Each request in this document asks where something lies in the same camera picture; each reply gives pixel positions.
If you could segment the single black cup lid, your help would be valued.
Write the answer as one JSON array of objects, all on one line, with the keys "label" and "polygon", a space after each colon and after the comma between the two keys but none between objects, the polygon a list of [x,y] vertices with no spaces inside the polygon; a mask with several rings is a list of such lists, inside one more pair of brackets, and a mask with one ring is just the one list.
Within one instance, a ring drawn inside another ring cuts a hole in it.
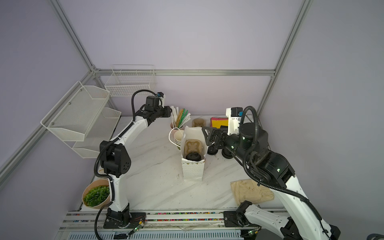
[{"label": "single black cup lid", "polygon": [[217,152],[218,152],[218,149],[216,149],[215,147],[213,146],[208,147],[208,150],[207,150],[208,155],[214,156],[217,154]]}]

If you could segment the stack of black cup lids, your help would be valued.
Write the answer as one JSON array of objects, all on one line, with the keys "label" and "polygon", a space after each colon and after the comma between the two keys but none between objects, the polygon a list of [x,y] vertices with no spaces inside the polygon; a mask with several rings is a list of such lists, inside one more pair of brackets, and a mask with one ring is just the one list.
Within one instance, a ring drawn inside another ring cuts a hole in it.
[{"label": "stack of black cup lids", "polygon": [[233,158],[233,154],[227,149],[222,149],[222,156],[225,159],[232,159]]}]

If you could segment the stack of green paper cups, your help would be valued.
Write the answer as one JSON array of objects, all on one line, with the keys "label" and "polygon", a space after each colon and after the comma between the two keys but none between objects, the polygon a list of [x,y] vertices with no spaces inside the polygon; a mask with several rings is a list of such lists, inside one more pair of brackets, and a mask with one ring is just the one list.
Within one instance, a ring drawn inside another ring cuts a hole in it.
[{"label": "stack of green paper cups", "polygon": [[183,139],[184,130],[175,129],[174,132],[174,142],[176,143],[177,147],[180,149],[181,141]]}]

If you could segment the white paper gift bag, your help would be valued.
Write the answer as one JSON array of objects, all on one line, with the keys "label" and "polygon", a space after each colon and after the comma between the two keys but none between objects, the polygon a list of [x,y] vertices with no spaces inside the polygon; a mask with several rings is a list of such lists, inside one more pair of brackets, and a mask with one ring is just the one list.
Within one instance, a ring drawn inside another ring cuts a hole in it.
[{"label": "white paper gift bag", "polygon": [[203,128],[186,127],[184,130],[172,128],[169,133],[169,141],[181,152],[183,179],[201,182],[208,155]]}]

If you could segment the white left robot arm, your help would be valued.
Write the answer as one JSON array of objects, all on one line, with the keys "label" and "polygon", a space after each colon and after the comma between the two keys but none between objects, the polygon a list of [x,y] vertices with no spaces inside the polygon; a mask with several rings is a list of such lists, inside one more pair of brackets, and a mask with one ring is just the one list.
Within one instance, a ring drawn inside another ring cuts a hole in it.
[{"label": "white left robot arm", "polygon": [[[146,103],[135,111],[135,96],[139,93],[150,93]],[[114,138],[100,143],[100,153],[94,165],[94,174],[98,178],[107,178],[110,183],[110,199],[107,220],[114,222],[120,228],[131,223],[128,198],[124,196],[121,183],[124,175],[129,171],[132,161],[127,146],[132,144],[139,134],[158,118],[169,118],[172,110],[165,106],[165,95],[149,90],[138,90],[131,98],[133,119]]]}]

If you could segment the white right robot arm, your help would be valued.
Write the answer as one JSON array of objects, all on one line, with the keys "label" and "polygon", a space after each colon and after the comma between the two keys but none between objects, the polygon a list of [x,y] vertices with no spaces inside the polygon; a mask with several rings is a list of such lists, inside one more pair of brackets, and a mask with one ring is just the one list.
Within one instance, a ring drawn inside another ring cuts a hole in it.
[{"label": "white right robot arm", "polygon": [[232,216],[225,214],[225,218],[239,227],[264,228],[283,240],[339,239],[341,231],[328,224],[307,198],[289,161],[270,150],[269,134],[261,127],[256,109],[228,108],[227,114],[227,127],[202,128],[206,145],[234,158],[251,180],[278,197],[289,216],[280,217],[243,201]]}]

